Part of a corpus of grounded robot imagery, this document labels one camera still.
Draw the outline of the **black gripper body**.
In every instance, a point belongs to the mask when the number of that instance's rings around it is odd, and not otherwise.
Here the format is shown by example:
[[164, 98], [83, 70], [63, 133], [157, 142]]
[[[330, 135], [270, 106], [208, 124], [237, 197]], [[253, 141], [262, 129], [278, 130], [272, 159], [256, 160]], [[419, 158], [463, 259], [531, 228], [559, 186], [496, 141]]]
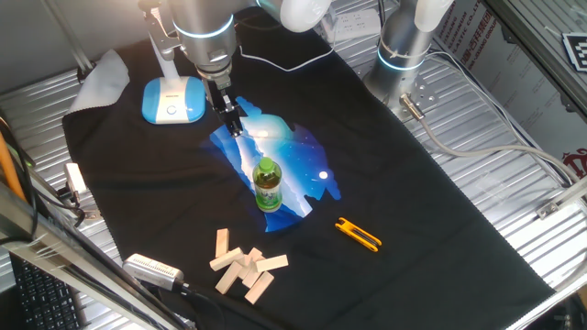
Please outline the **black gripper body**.
[[205, 75], [204, 83], [207, 100], [217, 113], [238, 114], [238, 102], [228, 73]]

